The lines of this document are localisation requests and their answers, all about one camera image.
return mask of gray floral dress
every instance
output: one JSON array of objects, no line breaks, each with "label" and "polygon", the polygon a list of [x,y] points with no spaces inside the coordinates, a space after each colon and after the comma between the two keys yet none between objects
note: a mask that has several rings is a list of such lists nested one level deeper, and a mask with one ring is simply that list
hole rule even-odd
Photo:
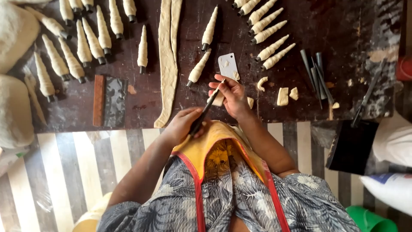
[{"label": "gray floral dress", "polygon": [[[268,188],[233,149],[216,143],[201,185],[206,231],[227,231],[233,214],[251,232],[281,231]],[[360,231],[325,180],[307,174],[272,174],[290,231]],[[144,204],[123,202],[102,216],[98,232],[197,231],[193,177],[179,157],[166,165],[160,189]]]}]

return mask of woman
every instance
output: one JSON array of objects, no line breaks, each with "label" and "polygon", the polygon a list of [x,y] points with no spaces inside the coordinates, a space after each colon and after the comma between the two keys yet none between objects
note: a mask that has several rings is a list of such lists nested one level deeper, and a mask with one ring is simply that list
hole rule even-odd
[{"label": "woman", "polygon": [[219,87],[245,139],[218,121],[187,138],[202,108],[180,111],[117,185],[97,231],[360,231],[325,180],[299,173],[244,87],[215,79],[226,79],[209,86]]}]

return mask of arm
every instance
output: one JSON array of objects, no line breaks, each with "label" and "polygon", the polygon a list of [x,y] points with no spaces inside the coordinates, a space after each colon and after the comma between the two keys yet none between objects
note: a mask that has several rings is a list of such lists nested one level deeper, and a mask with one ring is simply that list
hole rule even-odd
[{"label": "arm", "polygon": [[[202,112],[195,107],[180,111],[164,132],[148,147],[142,157],[115,187],[109,200],[108,208],[126,201],[145,203],[153,194],[173,148],[184,141],[190,126]],[[194,136],[204,133],[204,128]]]},{"label": "arm", "polygon": [[[222,75],[215,75],[216,80],[222,81],[224,78]],[[226,97],[223,102],[226,110],[238,121],[253,151],[266,161],[271,172],[281,178],[292,173],[298,173],[299,171],[292,157],[290,157],[285,148],[263,128],[261,121],[249,108],[244,87],[230,78],[226,78],[226,83],[227,84],[209,83],[209,86],[212,88],[219,86],[220,91]]]}]

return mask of dark wooden table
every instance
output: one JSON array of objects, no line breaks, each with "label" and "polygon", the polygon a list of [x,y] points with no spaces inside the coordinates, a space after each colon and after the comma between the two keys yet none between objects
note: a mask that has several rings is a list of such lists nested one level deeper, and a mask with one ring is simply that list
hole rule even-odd
[{"label": "dark wooden table", "polygon": [[[93,68],[86,70],[89,77],[102,74],[128,79],[130,91],[126,97],[126,118],[122,127],[125,129],[152,128],[160,115],[162,101],[157,42],[161,0],[135,2],[139,23],[130,24],[124,14],[122,1],[117,0],[126,40],[116,40],[109,28],[113,59],[104,66],[99,66],[94,59]],[[250,29],[246,24],[249,15],[236,16],[238,10],[231,9],[232,3],[233,1],[223,0],[183,1],[178,31],[179,74],[172,117],[181,109],[206,104],[208,82],[213,81],[215,73],[219,73],[217,58],[231,52],[235,54],[240,83],[246,86],[247,95],[255,99],[253,110],[265,123],[351,119],[367,91],[371,77],[378,71],[380,62],[385,62],[382,78],[371,97],[365,118],[392,115],[394,67],[398,56],[403,5],[401,0],[278,0],[269,13],[280,7],[285,10],[270,26],[282,20],[288,20],[288,23],[258,45],[251,45],[252,37],[247,34]],[[266,0],[261,1],[255,9],[264,3]],[[201,38],[216,5],[219,5],[219,13],[211,45],[212,53],[200,80],[189,89],[186,87],[187,78],[203,56],[200,50]],[[104,1],[101,7],[109,25],[108,1]],[[58,1],[47,4],[43,12],[58,19],[63,25]],[[85,16],[97,33],[96,13],[86,13]],[[143,23],[147,25],[149,64],[147,74],[140,75],[136,60]],[[75,28],[70,32],[76,35]],[[63,55],[57,38],[44,26],[42,33],[52,39]],[[291,43],[296,43],[297,46],[273,68],[262,72],[262,63],[256,63],[254,58],[262,49],[287,34],[290,37],[280,49]],[[73,38],[68,43],[75,55],[76,41]],[[42,125],[33,110],[35,131],[45,133],[121,129],[92,126],[94,83],[79,84],[76,80],[71,80],[63,84],[51,69],[40,36],[36,43],[43,59],[46,59],[52,81],[56,89],[59,89],[59,101],[48,103],[37,89],[48,125]],[[335,86],[330,92],[335,101],[340,103],[340,109],[333,110],[332,115],[326,100],[323,101],[323,110],[320,109],[300,56],[301,49],[307,49],[312,55],[315,52],[323,53],[325,80]],[[33,60],[29,62],[32,72],[37,76]],[[13,71],[11,74],[22,76]],[[269,77],[269,81],[265,83],[266,91],[258,92],[255,85],[264,76]],[[361,78],[364,78],[366,85],[360,82]],[[353,81],[351,87],[347,83],[349,79]],[[289,105],[285,107],[277,106],[280,87],[297,87],[299,99],[289,99]],[[235,123],[224,108],[212,108],[210,116],[212,119]]]}]

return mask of woman's left hand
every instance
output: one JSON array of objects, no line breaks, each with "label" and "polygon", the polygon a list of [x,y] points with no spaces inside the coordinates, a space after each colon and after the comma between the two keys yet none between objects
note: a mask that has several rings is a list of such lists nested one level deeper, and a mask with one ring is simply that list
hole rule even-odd
[{"label": "woman's left hand", "polygon": [[[202,107],[191,107],[180,111],[170,124],[163,131],[161,136],[167,144],[177,146],[181,144],[187,137],[192,123],[202,114]],[[205,126],[202,125],[200,130],[194,135],[194,138],[199,138],[205,133]]]}]

